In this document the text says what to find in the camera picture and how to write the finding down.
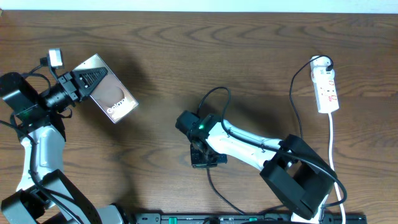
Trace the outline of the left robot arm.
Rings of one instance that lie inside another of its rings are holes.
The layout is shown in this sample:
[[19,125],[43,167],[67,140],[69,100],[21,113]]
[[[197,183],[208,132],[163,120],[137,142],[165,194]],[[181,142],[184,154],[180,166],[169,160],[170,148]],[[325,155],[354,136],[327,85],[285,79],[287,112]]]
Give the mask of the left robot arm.
[[1,77],[1,98],[12,108],[10,121],[25,149],[24,171],[16,192],[1,202],[9,223],[37,223],[46,210],[58,214],[47,223],[130,223],[122,208],[112,203],[95,206],[63,173],[65,127],[62,111],[87,99],[108,74],[104,67],[67,72],[42,92],[32,87],[29,73],[9,72]]

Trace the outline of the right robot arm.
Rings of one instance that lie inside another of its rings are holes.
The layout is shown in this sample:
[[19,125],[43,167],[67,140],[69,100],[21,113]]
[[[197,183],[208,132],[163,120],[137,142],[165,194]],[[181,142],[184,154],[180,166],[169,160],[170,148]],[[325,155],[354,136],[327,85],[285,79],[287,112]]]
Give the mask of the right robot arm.
[[265,138],[239,129],[220,116],[200,118],[184,111],[175,127],[190,142],[194,168],[210,169],[235,157],[259,170],[295,223],[320,223],[333,187],[345,188],[335,171],[300,137]]

